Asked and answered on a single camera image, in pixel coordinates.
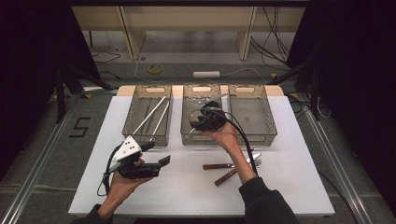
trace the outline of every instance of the white table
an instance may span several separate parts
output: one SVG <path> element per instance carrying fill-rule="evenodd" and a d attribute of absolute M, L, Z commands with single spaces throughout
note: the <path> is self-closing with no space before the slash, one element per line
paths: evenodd
<path fill-rule="evenodd" d="M 124 140 L 121 130 L 131 100 L 132 97 L 113 97 L 70 206 L 70 214 L 85 216 L 94 204 L 105 199 L 98 197 L 96 190 L 111 151 Z M 281 192 L 296 215 L 334 214 L 287 97 L 269 96 L 269 103 L 278 134 L 270 147 L 255 149 L 262 153 L 259 175 L 269 189 Z M 216 187 L 214 181 L 229 169 L 204 171 L 202 168 L 203 164 L 231 162 L 231 159 L 220 147 L 182 145 L 181 108 L 182 98 L 176 96 L 168 147 L 154 148 L 143 155 L 146 162 L 156 162 L 171 155 L 170 163 L 161 169 L 159 177 L 140 186 L 116 214 L 132 217 L 241 217 L 245 206 L 238 191 L 241 186 L 238 176 L 232 176 Z"/>

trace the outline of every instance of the wooden handle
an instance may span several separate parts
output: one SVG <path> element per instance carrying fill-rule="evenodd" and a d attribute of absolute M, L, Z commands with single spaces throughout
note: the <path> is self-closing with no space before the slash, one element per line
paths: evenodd
<path fill-rule="evenodd" d="M 230 172 L 219 178 L 218 180 L 215 181 L 215 185 L 219 186 L 220 184 L 224 183 L 228 178 L 230 178 L 232 175 L 236 174 L 236 168 L 233 168 Z"/>
<path fill-rule="evenodd" d="M 233 166 L 230 163 L 224 163 L 224 164 L 205 164 L 202 167 L 204 170 L 211 170 L 211 169 L 219 169 L 219 168 L 231 168 Z"/>

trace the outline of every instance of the floor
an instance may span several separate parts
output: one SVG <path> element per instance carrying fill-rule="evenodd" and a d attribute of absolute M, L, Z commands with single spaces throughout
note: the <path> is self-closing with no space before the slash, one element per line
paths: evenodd
<path fill-rule="evenodd" d="M 90 43 L 88 32 L 83 32 L 86 37 L 87 43 Z M 268 36 L 268 33 L 255 33 L 253 37 L 258 40 L 259 43 L 263 43 L 264 39 Z M 281 34 L 282 40 L 286 48 L 290 48 L 294 34 Z M 237 46 L 236 36 L 233 33 L 212 33 L 212 32 L 149 32 L 144 47 L 139 59 L 137 61 L 131 61 L 129 53 L 126 49 L 125 39 L 122 32 L 92 32 L 92 57 L 97 62 L 99 71 L 103 79 L 107 80 L 114 85 L 128 83 L 134 79 L 136 75 L 141 76 L 146 72 L 147 64 L 174 64 L 176 66 L 190 66 L 193 67 L 194 71 L 205 71 L 206 68 L 216 70 L 217 66 L 228 64 L 233 71 L 220 71 L 221 74 L 231 74 L 233 72 L 238 73 L 237 65 L 252 66 L 256 70 L 264 67 L 262 56 L 253 47 L 250 46 L 249 53 L 246 61 L 240 61 Z M 276 40 L 270 38 L 266 44 L 269 51 L 273 52 L 276 56 L 282 57 L 279 54 Z M 264 58 L 265 63 L 271 64 L 272 66 L 281 65 L 278 61 L 273 59 Z M 111 63 L 119 63 L 118 66 L 123 63 L 125 66 L 131 66 L 131 72 L 127 74 L 110 74 L 107 71 L 101 70 L 104 64 L 111 66 Z M 178 74 L 177 69 L 172 68 L 171 65 L 165 67 L 174 73 L 172 76 L 167 75 L 167 78 L 192 78 L 192 73 L 189 74 Z M 281 76 L 285 71 L 281 71 L 275 68 L 266 67 L 266 81 L 270 81 L 272 76 Z M 293 91 L 292 84 L 295 78 L 285 81 L 281 84 L 284 92 Z M 89 82 L 83 82 L 83 85 L 88 89 L 89 87 L 95 86 Z M 46 168 L 38 174 L 39 177 L 37 185 L 32 189 L 32 195 L 23 205 L 25 209 L 21 212 L 18 223 L 32 223 L 32 219 L 36 223 L 53 223 L 53 217 L 49 214 L 58 214 L 57 220 L 59 223 L 67 223 L 71 220 L 71 217 L 67 215 L 67 207 L 69 204 L 56 203 L 56 202 L 71 202 L 78 184 L 78 179 L 75 176 L 80 176 L 81 171 L 77 167 L 84 166 L 87 158 L 90 156 L 89 149 L 92 150 L 92 144 L 94 144 L 95 136 L 100 130 L 101 121 L 106 111 L 97 110 L 95 108 L 106 107 L 111 99 L 111 95 L 105 95 L 100 93 L 94 93 L 90 101 L 84 99 L 78 99 L 74 103 L 73 96 L 67 98 L 68 105 L 76 104 L 79 108 L 79 113 L 90 113 L 91 120 L 83 120 L 82 122 L 89 122 L 91 124 L 90 129 L 96 130 L 95 132 L 88 132 L 87 135 L 92 139 L 89 142 L 73 143 L 87 145 L 87 149 L 78 150 L 67 140 L 60 138 L 58 145 L 60 148 L 55 150 L 53 154 L 49 154 L 50 159 L 45 164 Z M 305 99 L 306 94 L 301 93 L 300 99 Z M 300 107 L 297 104 L 291 104 L 295 111 L 299 111 Z M 389 211 L 386 204 L 384 203 L 381 195 L 375 189 L 375 186 L 368 178 L 367 174 L 361 168 L 359 160 L 353 157 L 353 152 L 348 147 L 347 139 L 343 136 L 342 130 L 339 128 L 336 122 L 336 118 L 330 117 L 329 119 L 322 118 L 320 122 L 315 122 L 310 118 L 310 112 L 306 108 L 301 107 L 301 111 L 296 113 L 296 118 L 299 122 L 304 139 L 308 145 L 308 148 L 313 157 L 314 163 L 317 167 L 322 168 L 321 172 L 329 174 L 330 181 L 334 185 L 344 190 L 346 197 L 350 202 L 355 200 L 355 203 L 361 203 L 361 207 L 354 207 L 352 210 L 355 216 L 358 217 L 360 223 L 381 223 L 391 224 L 396 223 L 394 215 Z M 52 130 L 54 130 L 53 122 L 49 120 L 56 119 L 56 103 L 52 99 L 49 101 L 48 110 L 43 115 L 43 120 L 40 120 L 37 127 L 37 133 L 31 137 L 31 141 L 27 148 L 32 150 L 25 150 L 17 158 L 15 165 L 10 169 L 7 176 L 2 180 L 0 185 L 0 212 L 6 213 L 10 204 L 13 202 L 13 198 L 18 194 L 19 189 L 25 179 L 28 177 L 32 167 L 35 166 L 35 160 L 32 158 L 40 158 L 41 148 L 48 147 L 48 139 L 52 137 Z M 66 130 L 72 130 L 74 123 L 69 123 L 65 127 Z M 319 136 L 326 136 L 328 142 L 323 142 L 318 139 Z M 63 152 L 71 150 L 67 158 L 63 156 Z M 333 157 L 333 153 L 337 158 L 337 161 L 331 161 L 329 158 Z M 53 174 L 51 170 L 59 169 L 61 164 L 67 167 L 72 172 L 63 172 Z M 344 178 L 348 183 L 342 183 L 340 178 Z M 333 186 L 326 181 L 322 180 L 325 189 L 328 191 L 329 197 L 331 198 L 336 214 L 332 217 L 299 217 L 301 223 L 354 223 L 351 218 L 352 215 L 348 208 L 344 205 L 342 198 L 334 190 Z M 46 208 L 46 212 L 37 212 L 33 208 Z M 162 223 L 176 223 L 174 220 L 167 220 L 168 222 Z M 149 223 L 150 220 L 138 219 L 135 223 Z M 115 223 L 134 223 L 134 220 L 126 217 L 116 217 Z"/>

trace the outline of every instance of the power strip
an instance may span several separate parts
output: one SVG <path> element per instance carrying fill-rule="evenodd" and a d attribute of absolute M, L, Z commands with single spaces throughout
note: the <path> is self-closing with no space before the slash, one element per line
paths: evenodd
<path fill-rule="evenodd" d="M 220 77 L 219 71 L 211 71 L 211 72 L 194 72 L 195 78 L 203 78 L 203 77 Z"/>

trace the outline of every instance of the black sleeve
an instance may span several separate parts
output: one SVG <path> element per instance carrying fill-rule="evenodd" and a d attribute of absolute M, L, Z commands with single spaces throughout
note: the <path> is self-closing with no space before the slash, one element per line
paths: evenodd
<path fill-rule="evenodd" d="M 113 216 L 111 216 L 108 222 L 103 221 L 98 214 L 99 208 L 100 204 L 96 204 L 86 217 L 76 218 L 70 224 L 111 224 L 113 222 Z"/>
<path fill-rule="evenodd" d="M 285 199 L 277 190 L 269 190 L 261 177 L 245 183 L 239 192 L 245 202 L 247 224 L 293 224 L 298 223 Z"/>

